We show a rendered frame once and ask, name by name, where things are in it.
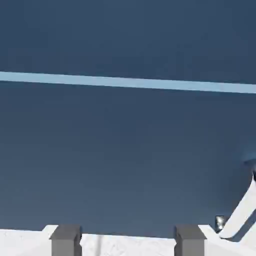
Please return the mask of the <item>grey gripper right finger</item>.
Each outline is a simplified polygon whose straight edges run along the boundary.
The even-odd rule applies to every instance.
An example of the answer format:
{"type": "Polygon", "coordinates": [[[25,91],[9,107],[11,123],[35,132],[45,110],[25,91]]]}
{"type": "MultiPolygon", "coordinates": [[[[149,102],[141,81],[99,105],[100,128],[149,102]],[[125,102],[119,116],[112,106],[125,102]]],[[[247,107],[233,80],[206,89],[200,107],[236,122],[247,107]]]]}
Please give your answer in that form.
{"type": "Polygon", "coordinates": [[[233,251],[208,241],[198,225],[176,225],[174,239],[174,256],[235,256],[233,251]]]}

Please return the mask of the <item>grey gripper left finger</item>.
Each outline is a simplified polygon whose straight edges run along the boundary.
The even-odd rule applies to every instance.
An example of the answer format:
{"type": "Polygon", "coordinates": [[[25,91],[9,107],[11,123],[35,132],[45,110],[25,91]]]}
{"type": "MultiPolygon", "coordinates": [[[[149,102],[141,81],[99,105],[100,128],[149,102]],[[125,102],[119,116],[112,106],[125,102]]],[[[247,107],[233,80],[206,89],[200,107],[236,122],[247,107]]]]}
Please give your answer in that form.
{"type": "Polygon", "coordinates": [[[77,224],[60,224],[20,256],[82,256],[82,227],[77,224]]]}

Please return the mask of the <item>blue cabinet door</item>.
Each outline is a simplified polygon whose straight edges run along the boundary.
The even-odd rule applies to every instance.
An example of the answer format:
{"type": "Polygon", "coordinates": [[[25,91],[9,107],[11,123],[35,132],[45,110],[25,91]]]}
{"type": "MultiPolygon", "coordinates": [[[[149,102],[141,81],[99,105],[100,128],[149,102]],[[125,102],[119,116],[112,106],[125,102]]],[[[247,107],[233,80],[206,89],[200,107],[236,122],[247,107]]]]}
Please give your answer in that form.
{"type": "Polygon", "coordinates": [[[0,71],[256,84],[256,0],[0,0],[0,71]]]}
{"type": "Polygon", "coordinates": [[[251,181],[256,94],[0,82],[0,228],[172,236],[251,181]]]}

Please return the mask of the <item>blue cabinet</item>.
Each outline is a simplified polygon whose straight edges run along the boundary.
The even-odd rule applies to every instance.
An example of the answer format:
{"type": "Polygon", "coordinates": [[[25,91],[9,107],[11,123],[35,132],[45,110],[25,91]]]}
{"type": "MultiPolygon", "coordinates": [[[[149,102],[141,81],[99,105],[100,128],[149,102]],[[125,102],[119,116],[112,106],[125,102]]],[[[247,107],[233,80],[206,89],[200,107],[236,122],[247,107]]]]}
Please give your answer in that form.
{"type": "Polygon", "coordinates": [[[255,94],[256,84],[0,71],[0,82],[255,94]]]}

